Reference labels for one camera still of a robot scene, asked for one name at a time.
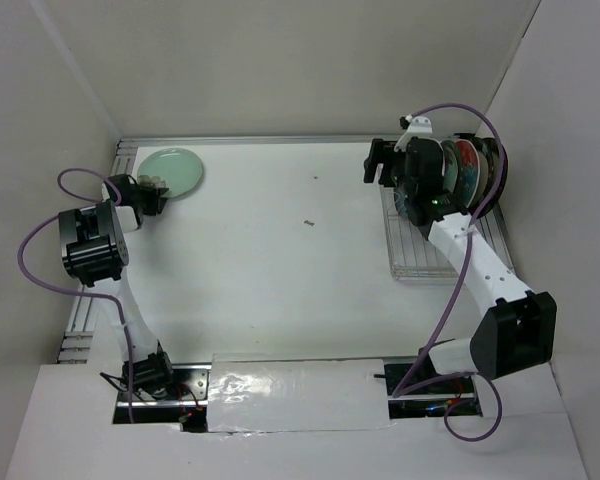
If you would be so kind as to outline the black rimmed beige plate back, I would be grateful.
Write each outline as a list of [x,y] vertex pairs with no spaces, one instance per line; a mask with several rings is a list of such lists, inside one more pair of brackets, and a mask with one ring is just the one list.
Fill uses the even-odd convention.
[[497,143],[494,138],[475,137],[473,144],[479,156],[481,170],[475,206],[478,206],[488,195],[494,185],[500,159]]

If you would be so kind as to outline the black rimmed beige plate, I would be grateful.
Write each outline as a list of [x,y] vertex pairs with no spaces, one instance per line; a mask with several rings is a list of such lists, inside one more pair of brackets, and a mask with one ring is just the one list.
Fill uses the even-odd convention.
[[488,214],[493,207],[498,203],[499,198],[504,192],[507,175],[508,175],[508,156],[505,153],[506,150],[503,150],[504,157],[500,156],[500,149],[498,147],[498,143],[493,137],[486,137],[483,139],[483,142],[491,154],[492,159],[492,168],[491,173],[489,175],[489,182],[487,184],[485,194],[489,194],[493,188],[496,188],[495,193],[490,197],[489,202],[486,204],[483,209],[481,215],[485,216]]
[[475,206],[478,206],[488,195],[494,185],[500,159],[497,143],[494,138],[475,137],[473,144],[479,156],[481,170]]

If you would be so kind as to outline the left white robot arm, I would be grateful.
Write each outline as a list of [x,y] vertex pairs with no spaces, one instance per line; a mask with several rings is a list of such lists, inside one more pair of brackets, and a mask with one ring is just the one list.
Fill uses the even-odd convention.
[[109,177],[104,189],[102,201],[58,215],[63,266],[102,302],[121,351],[120,384],[135,395],[164,399],[176,390],[178,376],[131,291],[124,234],[162,211],[167,189],[140,185],[127,174]]

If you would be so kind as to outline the mint green flower plate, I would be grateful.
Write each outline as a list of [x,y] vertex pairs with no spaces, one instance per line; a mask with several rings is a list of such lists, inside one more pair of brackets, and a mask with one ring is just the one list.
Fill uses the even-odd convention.
[[154,187],[161,196],[174,199],[194,190],[204,173],[202,160],[188,149],[162,149],[150,154],[138,167],[136,180]]
[[441,147],[444,154],[443,187],[445,190],[454,193],[459,178],[459,162],[458,154],[456,153],[456,145],[452,140],[444,140],[441,142]]

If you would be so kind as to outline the black rimmed beige plate front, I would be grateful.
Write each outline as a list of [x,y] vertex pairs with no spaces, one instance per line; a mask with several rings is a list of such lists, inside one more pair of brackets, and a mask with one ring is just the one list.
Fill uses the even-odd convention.
[[483,142],[491,154],[492,159],[492,168],[491,173],[489,175],[489,182],[487,184],[485,194],[489,194],[493,188],[496,188],[495,193],[490,197],[489,202],[486,204],[483,209],[481,215],[485,216],[488,214],[493,207],[498,203],[499,198],[504,192],[507,175],[508,175],[508,156],[505,153],[506,150],[503,150],[504,157],[500,156],[500,149],[498,147],[498,143],[493,137],[486,137],[483,139]]

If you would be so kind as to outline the dark teal plate back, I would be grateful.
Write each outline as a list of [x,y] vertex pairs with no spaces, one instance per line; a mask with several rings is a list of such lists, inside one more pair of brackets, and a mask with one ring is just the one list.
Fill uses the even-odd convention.
[[407,200],[404,190],[401,187],[395,187],[393,189],[393,197],[394,197],[394,209],[396,213],[404,218],[408,218],[408,207]]

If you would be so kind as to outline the red teal floral plate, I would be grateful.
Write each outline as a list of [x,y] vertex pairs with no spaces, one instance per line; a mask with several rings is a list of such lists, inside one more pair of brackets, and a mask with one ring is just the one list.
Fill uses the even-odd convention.
[[455,145],[460,153],[457,194],[466,208],[474,201],[479,186],[480,164],[474,145],[465,139],[458,139]]

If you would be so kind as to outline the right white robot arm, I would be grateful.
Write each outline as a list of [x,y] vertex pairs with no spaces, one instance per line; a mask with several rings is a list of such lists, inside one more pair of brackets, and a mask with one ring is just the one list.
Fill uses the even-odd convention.
[[417,389],[415,374],[421,388],[437,392],[457,376],[493,381],[551,359],[554,298],[521,281],[476,228],[506,182],[506,152],[491,150],[498,144],[417,136],[371,142],[364,182],[393,190],[397,213],[446,258],[458,274],[454,289],[467,288],[481,315],[469,338],[440,341],[442,328],[435,327],[395,397]]

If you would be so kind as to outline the mint green flower plate back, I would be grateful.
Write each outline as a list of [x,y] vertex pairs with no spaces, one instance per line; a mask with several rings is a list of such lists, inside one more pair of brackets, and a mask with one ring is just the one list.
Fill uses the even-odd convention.
[[174,199],[194,190],[204,173],[202,160],[188,149],[162,149],[150,154],[138,167],[136,180],[154,187],[161,196]]

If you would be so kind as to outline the mint green flower plate front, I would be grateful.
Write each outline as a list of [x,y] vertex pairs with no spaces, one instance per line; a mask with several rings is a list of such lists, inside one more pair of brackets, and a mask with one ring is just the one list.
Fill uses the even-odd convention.
[[459,178],[459,162],[458,154],[456,153],[456,145],[452,140],[444,140],[441,142],[441,147],[444,154],[443,187],[445,190],[454,193]]

